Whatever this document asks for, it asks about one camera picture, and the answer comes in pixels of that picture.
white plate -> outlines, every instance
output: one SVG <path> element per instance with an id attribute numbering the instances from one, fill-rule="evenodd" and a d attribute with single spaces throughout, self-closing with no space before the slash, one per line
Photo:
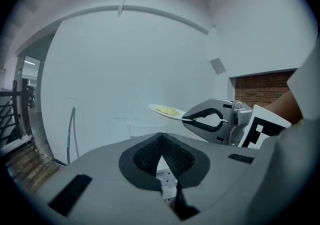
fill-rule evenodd
<path id="1" fill-rule="evenodd" d="M 150 110 L 157 112 L 158 114 L 160 114 L 164 117 L 167 117 L 169 119 L 180 120 L 180 121 L 194 121 L 195 120 L 195 119 L 192 120 L 192 119 L 182 118 L 186 114 L 186 112 L 182 111 L 180 109 L 177 109 L 175 107 L 168 107 L 168 106 L 158 105 L 158 104 L 149 104 L 148 107 Z M 167 107 L 167 108 L 175 109 L 176 111 L 179 112 L 179 115 L 168 115 L 168 114 L 161 113 L 160 111 L 156 110 L 156 108 L 159 108 L 159 107 Z"/>

cable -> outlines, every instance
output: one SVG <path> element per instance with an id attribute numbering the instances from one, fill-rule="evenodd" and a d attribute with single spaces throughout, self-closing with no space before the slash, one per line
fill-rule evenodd
<path id="1" fill-rule="evenodd" d="M 17 82 L 18 82 L 18 81 L 15 81 L 13 87 L 12 87 L 11 89 L 5 89 L 5 91 L 6 91 L 6 92 L 12 91 L 12 90 L 15 88 Z"/>
<path id="2" fill-rule="evenodd" d="M 123 1 L 121 2 L 121 4 L 119 5 L 119 7 L 118 7 L 118 13 L 117 13 L 117 16 L 118 16 L 118 17 L 121 16 L 122 7 L 124 6 L 124 4 L 125 4 L 126 1 L 127 1 L 127 0 L 123 0 Z"/>
<path id="3" fill-rule="evenodd" d="M 66 144 L 66 159 L 67 163 L 70 164 L 70 134 L 71 134 L 71 123 L 73 122 L 73 134 L 74 134 L 74 143 L 75 143 L 75 151 L 76 155 L 79 158 L 79 150 L 77 144 L 77 136 L 76 136 L 76 108 L 73 107 L 70 116 L 69 129 L 68 129 L 68 138 Z"/>
<path id="4" fill-rule="evenodd" d="M 26 133 L 26 132 L 28 131 L 29 127 L 30 127 L 30 123 L 29 123 L 29 126 L 27 127 L 27 129 L 25 129 L 25 130 L 24 130 L 24 132 L 21 134 L 21 135 L 22 135 L 22 137 L 23 137 L 24 135 L 27 135 L 27 133 Z"/>
<path id="5" fill-rule="evenodd" d="M 235 129 L 236 129 L 236 127 L 233 127 L 231 132 L 230 132 L 229 143 L 232 141 L 232 133 L 234 132 Z"/>

white sleeve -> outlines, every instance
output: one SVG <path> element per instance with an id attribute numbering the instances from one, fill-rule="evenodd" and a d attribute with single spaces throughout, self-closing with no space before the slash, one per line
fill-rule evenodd
<path id="1" fill-rule="evenodd" d="M 320 118 L 320 40 L 287 84 L 304 119 Z"/>

brick wall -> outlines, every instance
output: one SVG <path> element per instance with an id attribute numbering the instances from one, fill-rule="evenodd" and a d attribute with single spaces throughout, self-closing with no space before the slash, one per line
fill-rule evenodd
<path id="1" fill-rule="evenodd" d="M 254 104 L 264 107 L 289 91 L 287 80 L 293 73 L 288 71 L 237 78 L 235 99 L 250 107 Z"/>

person's arm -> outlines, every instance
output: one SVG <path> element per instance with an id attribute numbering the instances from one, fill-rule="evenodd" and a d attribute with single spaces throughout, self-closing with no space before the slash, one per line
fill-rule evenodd
<path id="1" fill-rule="evenodd" d="M 264 108 L 284 118 L 291 124 L 296 124 L 303 118 L 300 108 L 291 91 L 281 95 L 279 99 Z"/>

